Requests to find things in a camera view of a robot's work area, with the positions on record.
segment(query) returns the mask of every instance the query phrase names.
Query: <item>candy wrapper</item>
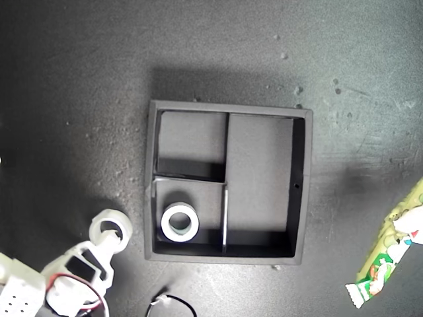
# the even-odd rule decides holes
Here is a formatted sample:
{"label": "candy wrapper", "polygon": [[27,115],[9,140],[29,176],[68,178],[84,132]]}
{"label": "candy wrapper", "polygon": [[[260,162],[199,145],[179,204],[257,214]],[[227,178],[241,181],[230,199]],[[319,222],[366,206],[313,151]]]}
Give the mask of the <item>candy wrapper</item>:
{"label": "candy wrapper", "polygon": [[380,292],[414,243],[423,243],[423,178],[409,195],[386,216],[377,240],[358,272],[354,284],[345,285],[352,302],[360,308],[364,302]]}

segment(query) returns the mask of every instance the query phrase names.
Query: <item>white tape roll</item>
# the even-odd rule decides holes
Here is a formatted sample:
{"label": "white tape roll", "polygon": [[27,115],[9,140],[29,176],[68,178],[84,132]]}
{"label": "white tape roll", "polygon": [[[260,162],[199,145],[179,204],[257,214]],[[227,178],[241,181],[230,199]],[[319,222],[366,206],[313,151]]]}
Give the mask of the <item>white tape roll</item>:
{"label": "white tape roll", "polygon": [[123,251],[130,238],[132,236],[132,224],[130,219],[121,211],[113,209],[105,209],[93,218],[93,221],[89,229],[90,241],[94,244],[98,244],[101,241],[101,223],[108,221],[117,225],[122,232],[122,239],[120,243],[115,247],[113,253],[119,253]]}
{"label": "white tape roll", "polygon": [[[175,213],[183,213],[190,218],[190,224],[185,229],[176,229],[171,225],[170,219]],[[166,208],[166,211],[161,217],[161,230],[163,234],[169,240],[175,242],[191,240],[197,234],[199,226],[200,222],[194,208],[187,203],[173,203]]]}

